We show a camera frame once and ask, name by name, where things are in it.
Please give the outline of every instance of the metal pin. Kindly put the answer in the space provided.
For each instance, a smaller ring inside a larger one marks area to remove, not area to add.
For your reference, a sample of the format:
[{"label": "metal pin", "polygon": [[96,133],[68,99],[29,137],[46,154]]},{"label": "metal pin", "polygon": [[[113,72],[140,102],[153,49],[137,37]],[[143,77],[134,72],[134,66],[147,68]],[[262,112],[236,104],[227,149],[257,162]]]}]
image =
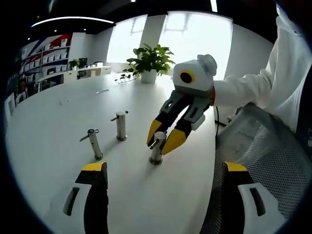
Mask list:
[{"label": "metal pin", "polygon": [[125,141],[127,139],[126,135],[126,114],[129,111],[119,111],[116,113],[116,117],[112,118],[111,121],[116,120],[117,124],[117,139],[120,141]]},{"label": "metal pin", "polygon": [[162,163],[162,154],[161,149],[166,142],[167,135],[163,132],[156,132],[154,134],[154,142],[150,146],[150,149],[152,150],[152,154],[149,157],[149,161],[153,165],[159,165]]},{"label": "metal pin", "polygon": [[96,160],[101,160],[103,158],[103,154],[102,154],[101,149],[99,148],[99,145],[98,145],[98,139],[97,139],[97,135],[96,135],[96,133],[98,133],[98,132],[99,132],[98,129],[96,129],[96,130],[89,129],[87,132],[88,135],[81,138],[80,141],[83,141],[83,140],[89,138],[92,149],[93,149],[94,154],[95,154],[94,157],[96,158]]}]

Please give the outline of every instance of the window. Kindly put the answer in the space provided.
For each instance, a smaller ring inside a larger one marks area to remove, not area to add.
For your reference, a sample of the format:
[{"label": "window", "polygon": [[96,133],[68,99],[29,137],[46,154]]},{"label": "window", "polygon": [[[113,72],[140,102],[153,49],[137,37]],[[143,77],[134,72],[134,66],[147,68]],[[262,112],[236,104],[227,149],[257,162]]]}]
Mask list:
[{"label": "window", "polygon": [[159,39],[168,46],[176,63],[211,54],[217,62],[214,79],[224,79],[232,38],[231,19],[198,12],[169,12]]},{"label": "window", "polygon": [[134,56],[133,49],[140,46],[146,18],[144,15],[116,24],[108,46],[107,62],[125,63]]}]

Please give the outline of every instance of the ceiling light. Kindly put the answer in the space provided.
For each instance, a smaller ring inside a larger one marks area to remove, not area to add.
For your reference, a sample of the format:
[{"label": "ceiling light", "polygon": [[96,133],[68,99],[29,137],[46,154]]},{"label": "ceiling light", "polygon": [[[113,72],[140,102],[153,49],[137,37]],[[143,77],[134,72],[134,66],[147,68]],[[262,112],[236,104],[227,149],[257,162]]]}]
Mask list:
[{"label": "ceiling light", "polygon": [[92,17],[82,17],[82,16],[66,16],[66,17],[57,17],[57,18],[52,18],[52,19],[46,19],[43,21],[40,21],[38,23],[34,23],[33,25],[31,25],[30,27],[34,27],[36,25],[39,25],[41,23],[46,23],[49,21],[54,21],[54,20],[66,20],[66,19],[82,19],[82,20],[96,20],[96,21],[101,21],[101,22],[105,22],[105,23],[114,23],[112,21],[109,20],[105,20],[105,19],[98,19],[98,18],[92,18]]},{"label": "ceiling light", "polygon": [[211,9],[213,12],[218,12],[218,8],[216,6],[216,0],[210,0],[211,3]]}]

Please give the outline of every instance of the white desk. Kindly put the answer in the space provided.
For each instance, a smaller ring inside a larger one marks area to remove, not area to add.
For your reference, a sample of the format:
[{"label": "white desk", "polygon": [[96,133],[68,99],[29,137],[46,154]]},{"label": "white desk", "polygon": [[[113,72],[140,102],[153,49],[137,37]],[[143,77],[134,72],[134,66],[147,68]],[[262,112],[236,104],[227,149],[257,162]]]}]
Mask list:
[{"label": "white desk", "polygon": [[[153,166],[146,137],[174,88],[172,80],[162,76],[155,85],[140,79],[118,85],[117,77],[61,84],[18,105],[6,136],[18,185],[34,211],[44,217],[58,191],[94,162],[90,143],[79,139],[88,129],[99,129],[97,138],[108,165],[109,233],[199,233],[214,175],[213,108],[181,147]],[[119,142],[116,123],[110,119],[124,110],[129,110],[128,139]]]}]

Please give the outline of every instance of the person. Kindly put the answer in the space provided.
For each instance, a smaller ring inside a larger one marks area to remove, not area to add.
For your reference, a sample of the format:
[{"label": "person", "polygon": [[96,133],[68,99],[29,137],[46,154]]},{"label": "person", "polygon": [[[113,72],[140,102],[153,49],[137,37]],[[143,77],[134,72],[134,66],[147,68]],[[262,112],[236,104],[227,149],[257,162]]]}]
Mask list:
[{"label": "person", "polygon": [[300,132],[300,137],[308,143],[312,129],[311,110],[307,111],[311,101],[308,89],[312,54],[299,28],[278,5],[277,12],[278,37],[266,68],[258,75],[242,78],[231,75],[215,80],[210,104],[238,108],[253,102],[281,119],[294,133]]},{"label": "person", "polygon": [[24,101],[26,98],[28,98],[28,90],[26,87],[26,80],[25,80],[25,78],[22,78],[19,80],[17,97],[15,99],[16,105],[18,105],[20,102]]}]

